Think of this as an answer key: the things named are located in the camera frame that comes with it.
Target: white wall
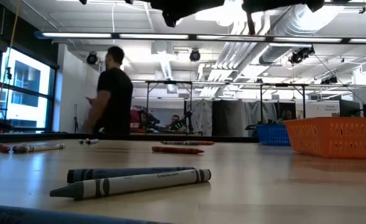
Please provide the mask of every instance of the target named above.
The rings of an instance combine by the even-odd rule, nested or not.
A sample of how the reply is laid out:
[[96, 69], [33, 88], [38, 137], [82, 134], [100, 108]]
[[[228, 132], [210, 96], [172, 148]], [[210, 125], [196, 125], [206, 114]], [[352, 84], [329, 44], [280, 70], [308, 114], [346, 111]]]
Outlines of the white wall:
[[74, 133], [74, 105], [81, 128], [90, 108], [85, 97], [96, 97], [99, 72], [68, 51], [65, 44], [59, 45], [58, 64], [53, 129]]

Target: cable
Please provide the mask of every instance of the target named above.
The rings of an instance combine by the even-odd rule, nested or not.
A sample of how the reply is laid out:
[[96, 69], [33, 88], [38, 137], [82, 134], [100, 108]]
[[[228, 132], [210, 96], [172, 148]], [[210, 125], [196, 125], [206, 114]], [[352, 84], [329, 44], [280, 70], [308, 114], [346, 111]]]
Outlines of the cable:
[[113, 5], [113, 8], [111, 10], [111, 19], [113, 21], [113, 33], [115, 33], [115, 24], [114, 24], [114, 8], [116, 6], [116, 3]]
[[7, 71], [6, 68], [9, 66], [10, 53], [11, 53], [11, 50], [12, 50], [12, 47], [13, 47], [14, 34], [16, 33], [17, 20], [19, 18], [20, 9], [21, 9], [21, 0], [19, 0], [18, 3], [17, 3], [16, 17], [14, 18], [14, 25], [13, 25], [13, 30], [12, 30], [11, 39], [10, 39], [9, 55], [7, 56], [6, 67], [5, 67], [4, 74], [3, 74], [3, 82], [2, 82], [2, 85], [1, 85], [1, 88], [0, 88], [0, 99], [2, 98], [4, 79], [6, 77], [6, 71]]
[[[342, 84], [345, 85], [336, 75], [333, 74], [333, 72], [327, 67], [327, 65], [324, 64], [324, 62], [316, 55], [314, 54], [314, 56], [320, 61], [320, 63], [323, 64], [323, 66], [325, 66], [325, 68], [328, 70], [329, 73], [331, 73], [333, 76], [335, 76], [337, 78], [337, 80]], [[356, 96], [363, 104], [366, 104], [364, 102], [364, 100], [362, 100], [359, 96], [357, 96], [349, 87], [345, 86], [354, 96]]]

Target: window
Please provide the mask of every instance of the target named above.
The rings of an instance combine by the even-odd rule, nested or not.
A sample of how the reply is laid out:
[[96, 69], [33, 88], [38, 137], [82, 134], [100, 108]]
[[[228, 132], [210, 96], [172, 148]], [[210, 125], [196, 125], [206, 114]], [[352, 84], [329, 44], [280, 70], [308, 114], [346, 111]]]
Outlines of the window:
[[[11, 79], [3, 79], [4, 72], [7, 71], [6, 64], [9, 61]], [[50, 83], [49, 66], [34, 60], [14, 49], [3, 53], [1, 82], [10, 83], [10, 85], [38, 92], [49, 94]]]
[[[1, 106], [6, 109], [7, 93], [3, 95], [6, 99]], [[11, 124], [18, 128], [45, 128], [47, 105], [46, 98], [9, 90], [6, 119], [11, 120]], [[4, 110], [0, 110], [0, 119], [4, 119], [4, 116]]]
[[0, 99], [0, 119], [9, 120], [16, 128], [51, 129], [47, 127], [47, 120], [52, 115], [48, 114], [48, 109], [50, 111], [53, 103], [50, 90], [54, 75], [49, 66], [14, 49], [3, 53], [1, 82], [6, 85]]

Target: blue crayon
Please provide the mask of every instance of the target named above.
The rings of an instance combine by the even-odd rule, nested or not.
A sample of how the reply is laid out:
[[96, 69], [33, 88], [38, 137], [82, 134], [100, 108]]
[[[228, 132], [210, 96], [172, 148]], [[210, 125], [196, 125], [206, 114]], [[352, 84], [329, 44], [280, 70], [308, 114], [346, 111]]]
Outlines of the blue crayon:
[[125, 168], [125, 169], [75, 169], [69, 170], [67, 183], [72, 184], [84, 180], [104, 179], [111, 177], [125, 177], [131, 175], [157, 174], [161, 172], [175, 172], [191, 170], [194, 167], [149, 167], [149, 168]]
[[30, 208], [0, 206], [0, 224], [166, 224], [98, 215], [81, 215], [66, 212], [43, 211]]

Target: table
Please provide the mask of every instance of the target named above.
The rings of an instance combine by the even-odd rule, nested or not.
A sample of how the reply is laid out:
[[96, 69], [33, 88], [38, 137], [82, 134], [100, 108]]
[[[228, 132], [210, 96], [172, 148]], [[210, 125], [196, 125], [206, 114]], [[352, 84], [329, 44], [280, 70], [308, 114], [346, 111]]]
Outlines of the table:
[[[0, 205], [171, 223], [366, 223], [366, 160], [293, 154], [253, 143], [200, 146], [203, 155], [153, 153], [158, 142], [102, 141], [63, 150], [0, 153]], [[209, 183], [74, 201], [51, 198], [69, 169], [194, 166]]]

